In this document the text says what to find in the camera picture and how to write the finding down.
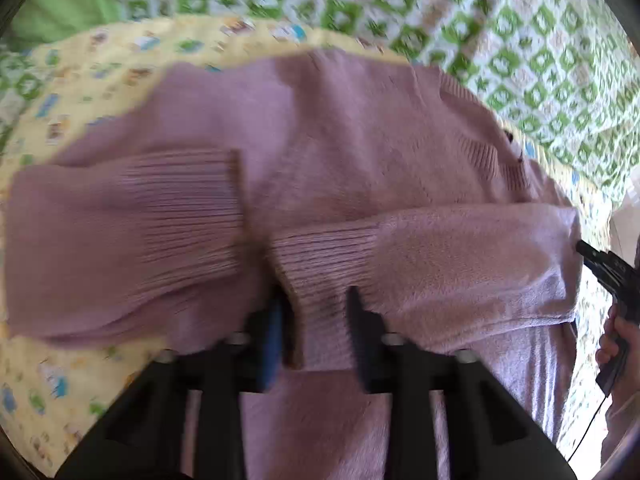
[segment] green cloth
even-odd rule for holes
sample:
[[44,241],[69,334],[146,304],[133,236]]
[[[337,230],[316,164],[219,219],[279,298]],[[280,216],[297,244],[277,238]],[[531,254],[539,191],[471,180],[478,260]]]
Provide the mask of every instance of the green cloth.
[[20,50],[119,20],[116,0],[27,0],[12,21],[8,39],[12,49]]

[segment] yellow sheet with cartoon print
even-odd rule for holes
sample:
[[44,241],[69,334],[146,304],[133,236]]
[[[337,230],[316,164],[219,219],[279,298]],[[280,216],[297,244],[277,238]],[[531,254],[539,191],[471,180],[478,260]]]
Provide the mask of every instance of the yellow sheet with cartoon print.
[[[319,46],[406,62],[392,51],[327,30],[191,15],[117,23],[38,47],[34,62],[39,69],[49,70],[51,78],[18,122],[0,166],[0,193],[6,195],[12,175],[22,166],[51,156],[80,136],[87,124],[119,115],[143,101],[174,62],[219,71]],[[596,247],[607,247],[610,201],[574,170],[547,158],[532,140],[515,130],[514,134],[527,155],[542,163],[580,209],[585,239]],[[42,228],[47,228],[46,218]],[[597,282],[587,280],[582,291],[587,294],[581,295],[579,309],[597,330],[582,333],[578,342],[575,387],[560,443],[563,451],[575,439],[572,418],[584,406],[591,409],[589,399],[594,393],[584,384],[593,383],[595,364],[590,356],[608,301]],[[4,313],[3,304],[0,312]],[[101,350],[70,351],[21,336],[9,338],[4,328],[0,332],[0,424],[25,459],[53,476],[97,417],[163,347],[161,338],[150,338]]]

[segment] bedsheet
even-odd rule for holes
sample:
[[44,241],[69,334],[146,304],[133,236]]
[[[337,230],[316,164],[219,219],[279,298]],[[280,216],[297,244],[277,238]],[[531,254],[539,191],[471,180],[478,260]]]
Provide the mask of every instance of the bedsheet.
[[[59,38],[78,30],[76,13],[49,19],[59,1],[69,0],[28,0],[16,33],[34,37],[37,31],[25,26],[41,14],[47,27],[58,24],[50,32]],[[119,6],[122,20],[231,12],[283,19],[439,64],[615,202],[640,160],[640,60],[603,0],[71,1],[78,9]],[[91,13],[92,20],[113,19],[112,12]],[[24,85],[10,74],[0,78],[0,110],[3,87],[16,89],[5,94],[9,107],[30,99],[35,90],[25,96]],[[0,134],[7,137],[11,121],[4,122],[0,111]]]
[[[52,155],[80,135],[86,124],[121,114],[142,101],[165,67],[175,61],[215,72],[259,57],[318,46],[407,62],[391,50],[336,32],[286,21],[209,16],[117,23],[41,46],[31,55],[33,70],[50,69],[51,78],[20,118],[7,145],[0,166],[0,196],[8,193],[15,171]],[[539,160],[578,207],[585,240],[607,247],[610,199],[516,126],[503,123],[526,155]],[[42,222],[46,229],[46,219]],[[592,355],[609,301],[598,287],[585,272],[578,302],[578,361],[567,403],[569,417],[559,443],[565,454],[583,429],[574,419],[584,420],[595,398]],[[0,334],[0,424],[20,453],[52,476],[119,391],[163,345],[161,338],[153,338],[100,350],[68,351]]]

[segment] sweater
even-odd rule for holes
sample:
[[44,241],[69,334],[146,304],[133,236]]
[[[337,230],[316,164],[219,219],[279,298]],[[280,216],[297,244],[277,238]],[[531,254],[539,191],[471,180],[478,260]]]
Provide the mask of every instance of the sweater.
[[[354,385],[346,287],[424,348],[475,349],[555,438],[579,236],[556,184],[437,68],[333,50],[179,64],[142,106],[15,177],[8,323],[65,345],[163,332],[191,352],[238,330],[278,279],[301,371],[248,396],[249,469],[293,478],[297,459],[273,457],[287,442],[287,456],[318,449],[307,478],[362,478],[386,425]],[[327,421],[328,402],[352,414]]]

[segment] person's arm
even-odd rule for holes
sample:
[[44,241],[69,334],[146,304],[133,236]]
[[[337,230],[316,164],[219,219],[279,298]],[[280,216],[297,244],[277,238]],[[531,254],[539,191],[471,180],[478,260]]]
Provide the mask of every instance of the person's arm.
[[609,433],[602,443],[602,463],[611,456],[634,421],[640,418],[640,328],[617,316],[615,304],[609,309],[604,334],[600,338],[600,348],[596,352],[596,362],[600,367],[620,351],[612,338],[614,331],[629,343],[629,354],[625,370],[611,391],[612,403],[606,415]]

